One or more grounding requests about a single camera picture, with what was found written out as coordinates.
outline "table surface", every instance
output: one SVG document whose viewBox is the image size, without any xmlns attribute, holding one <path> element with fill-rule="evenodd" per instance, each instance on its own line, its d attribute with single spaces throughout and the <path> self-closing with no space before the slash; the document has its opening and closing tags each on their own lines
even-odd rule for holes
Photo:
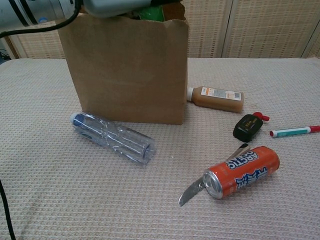
<svg viewBox="0 0 320 240">
<path fill-rule="evenodd" d="M 2 64 L 0 178 L 17 239 L 319 239 L 320 133 L 268 132 L 320 125 L 320 60 L 198 58 L 188 71 L 190 87 L 244 92 L 243 112 L 188 103 L 183 125 L 125 123 L 156 140 L 141 167 L 74 132 L 69 117 L 81 107 L 65 60 Z M 274 149 L 278 171 L 179 207 L 182 192 L 242 144 L 233 128 L 256 111 L 270 121 L 251 145 Z M 0 239 L 10 239 L 3 209 Z"/>
</svg>

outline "knife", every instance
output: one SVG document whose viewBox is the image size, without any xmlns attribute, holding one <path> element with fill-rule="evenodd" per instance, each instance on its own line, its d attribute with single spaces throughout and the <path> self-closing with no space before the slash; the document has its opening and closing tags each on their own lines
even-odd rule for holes
<svg viewBox="0 0 320 240">
<path fill-rule="evenodd" d="M 226 161 L 231 160 L 241 154 L 246 153 L 250 150 L 250 145 L 247 143 L 242 144 Z M 197 181 L 192 183 L 180 196 L 179 198 L 179 206 L 182 207 L 185 205 L 190 199 L 192 199 L 197 193 L 201 192 L 205 189 L 205 184 L 203 182 L 203 178 L 200 177 Z"/>
</svg>

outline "paper bag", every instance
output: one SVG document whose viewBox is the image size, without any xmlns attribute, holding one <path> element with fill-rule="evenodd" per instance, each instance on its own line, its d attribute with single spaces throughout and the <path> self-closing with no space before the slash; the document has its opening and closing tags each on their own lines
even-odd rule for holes
<svg viewBox="0 0 320 240">
<path fill-rule="evenodd" d="M 112 121 L 182 124 L 188 24 L 81 14 L 59 30 L 82 110 Z"/>
</svg>

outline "brown liquid bottle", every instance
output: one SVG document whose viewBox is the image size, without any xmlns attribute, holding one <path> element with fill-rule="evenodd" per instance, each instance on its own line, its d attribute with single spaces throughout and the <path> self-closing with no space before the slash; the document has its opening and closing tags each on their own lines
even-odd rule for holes
<svg viewBox="0 0 320 240">
<path fill-rule="evenodd" d="M 200 107 L 240 113 L 245 96 L 243 92 L 239 91 L 200 86 L 197 88 L 188 87 L 186 99 Z"/>
</svg>

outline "soda can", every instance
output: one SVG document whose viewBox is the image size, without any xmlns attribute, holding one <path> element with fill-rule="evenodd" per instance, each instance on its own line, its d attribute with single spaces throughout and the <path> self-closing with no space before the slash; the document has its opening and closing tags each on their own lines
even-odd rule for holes
<svg viewBox="0 0 320 240">
<path fill-rule="evenodd" d="M 276 152 L 266 146 L 259 146 L 209 167 L 203 174 L 203 183 L 212 197 L 221 199 L 274 173 L 279 166 Z"/>
</svg>

